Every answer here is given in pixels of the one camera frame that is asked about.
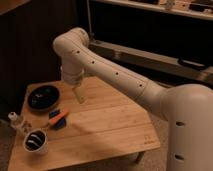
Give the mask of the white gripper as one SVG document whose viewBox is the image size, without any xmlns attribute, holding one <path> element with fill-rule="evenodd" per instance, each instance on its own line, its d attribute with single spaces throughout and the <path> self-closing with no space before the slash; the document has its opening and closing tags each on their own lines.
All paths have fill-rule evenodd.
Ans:
<svg viewBox="0 0 213 171">
<path fill-rule="evenodd" d="M 83 68 L 61 67 L 61 79 L 70 85 L 79 85 L 82 83 L 85 75 Z M 84 103 L 86 98 L 81 86 L 74 86 L 73 93 L 80 104 Z"/>
</svg>

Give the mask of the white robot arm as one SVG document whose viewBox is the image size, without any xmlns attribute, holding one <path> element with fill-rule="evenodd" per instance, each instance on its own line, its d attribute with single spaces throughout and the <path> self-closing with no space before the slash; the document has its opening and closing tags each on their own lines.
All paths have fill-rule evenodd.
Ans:
<svg viewBox="0 0 213 171">
<path fill-rule="evenodd" d="M 79 85 L 89 71 L 166 120 L 166 171 L 213 171 L 213 89 L 201 84 L 165 88 L 92 52 L 89 42 L 88 33 L 79 27 L 53 40 L 64 81 Z"/>
</svg>

